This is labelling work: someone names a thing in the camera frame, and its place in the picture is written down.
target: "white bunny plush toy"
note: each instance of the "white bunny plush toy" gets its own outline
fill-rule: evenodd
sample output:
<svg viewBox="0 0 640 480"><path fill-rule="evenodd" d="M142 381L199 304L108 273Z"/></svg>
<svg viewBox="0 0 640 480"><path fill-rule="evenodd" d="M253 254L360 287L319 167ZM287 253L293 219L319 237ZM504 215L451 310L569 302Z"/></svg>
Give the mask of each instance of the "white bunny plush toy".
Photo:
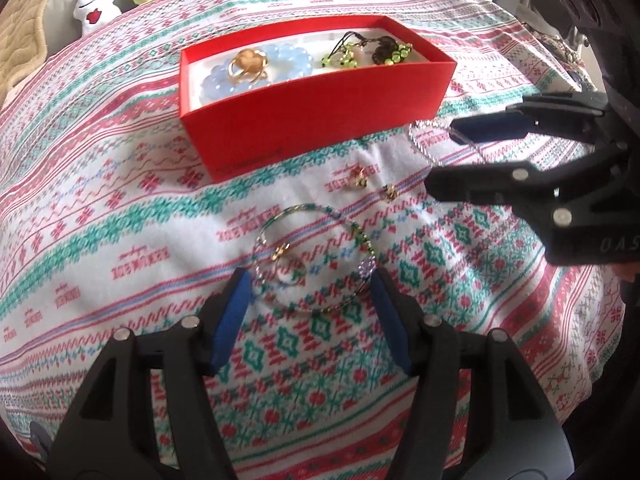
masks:
<svg viewBox="0 0 640 480"><path fill-rule="evenodd" d="M96 28L109 23L121 15L114 0L78 0L74 9L74 18L82 23L82 35L93 32Z"/></svg>

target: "metal bolt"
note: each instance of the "metal bolt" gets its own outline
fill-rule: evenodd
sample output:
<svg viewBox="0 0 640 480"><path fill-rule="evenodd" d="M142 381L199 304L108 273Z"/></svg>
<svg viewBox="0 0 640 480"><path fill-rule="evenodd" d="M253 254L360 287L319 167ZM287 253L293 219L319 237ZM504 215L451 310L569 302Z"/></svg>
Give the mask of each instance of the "metal bolt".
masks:
<svg viewBox="0 0 640 480"><path fill-rule="evenodd" d="M116 341L126 341L127 339L129 339L129 336L131 335L131 330L129 330L128 328L119 328L117 329L114 333L113 333L113 338Z"/></svg>
<svg viewBox="0 0 640 480"><path fill-rule="evenodd" d="M573 217L567 208L559 207L554 211L554 223L558 227L569 227Z"/></svg>
<svg viewBox="0 0 640 480"><path fill-rule="evenodd" d="M501 328L491 330L491 339L497 343L506 343L509 340L509 334Z"/></svg>
<svg viewBox="0 0 640 480"><path fill-rule="evenodd" d="M511 176L518 182L524 182L529 178L529 171L525 170L524 168L518 168L517 170L513 170Z"/></svg>
<svg viewBox="0 0 640 480"><path fill-rule="evenodd" d="M196 328L200 324L200 318L198 316L187 316L180 320L180 324L183 328Z"/></svg>
<svg viewBox="0 0 640 480"><path fill-rule="evenodd" d="M426 326L430 326L432 328L436 328L442 324L442 318L434 316L433 314L427 314L422 318L422 320Z"/></svg>

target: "tablecloth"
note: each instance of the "tablecloth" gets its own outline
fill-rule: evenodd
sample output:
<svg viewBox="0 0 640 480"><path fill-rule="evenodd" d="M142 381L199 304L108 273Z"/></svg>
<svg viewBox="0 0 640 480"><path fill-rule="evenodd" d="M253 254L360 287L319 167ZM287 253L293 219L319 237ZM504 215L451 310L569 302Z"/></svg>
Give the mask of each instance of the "tablecloth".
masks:
<svg viewBox="0 0 640 480"><path fill-rule="evenodd" d="M404 129L211 182L177 117L180 50L259 23L345 13L391 16L457 60L444 121L572 84L483 0L156 0L67 47L0 116L0 400L27 449L32 420L55 434L115 328L152 332L196 312L249 263L260 225L304 202L362 225L425 312L460 330L507 330L561 420L589 395L620 336L618 283L607 269L548 265L508 208L434 202L422 185L430 164ZM443 164L478 162L443 132L417 137ZM549 167L586 149L529 136L483 151ZM366 188L350 184L356 166ZM399 197L388 201L385 184ZM270 248L290 242L307 269L305 286L277 290L284 303L323 306L358 285L361 254L339 225L300 214L267 236ZM383 478L415 382L394 365L367 295L311 317L256 292L229 363L206 381L239 477ZM152 382L162 459L175 465L161 374ZM450 463L468 395L462 376Z"/></svg>

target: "beige quilted blanket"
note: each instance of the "beige quilted blanket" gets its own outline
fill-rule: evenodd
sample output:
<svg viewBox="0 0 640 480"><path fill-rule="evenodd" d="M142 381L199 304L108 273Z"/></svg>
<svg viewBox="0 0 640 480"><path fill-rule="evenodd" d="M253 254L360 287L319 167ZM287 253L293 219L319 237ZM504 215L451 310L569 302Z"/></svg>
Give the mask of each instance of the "beige quilted blanket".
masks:
<svg viewBox="0 0 640 480"><path fill-rule="evenodd" d="M0 107L7 92L47 57L42 15L47 0L9 0L0 12Z"/></svg>

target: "red heart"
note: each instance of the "red heart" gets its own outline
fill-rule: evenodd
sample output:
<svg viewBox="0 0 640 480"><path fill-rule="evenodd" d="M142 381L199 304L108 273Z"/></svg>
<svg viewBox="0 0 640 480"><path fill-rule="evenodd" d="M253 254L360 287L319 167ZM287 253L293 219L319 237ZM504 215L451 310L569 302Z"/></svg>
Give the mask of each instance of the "red heart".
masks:
<svg viewBox="0 0 640 480"><path fill-rule="evenodd" d="M92 25L95 25L96 23L98 23L100 16L102 16L102 13L100 12L100 10L94 9L87 14L86 20Z"/></svg>

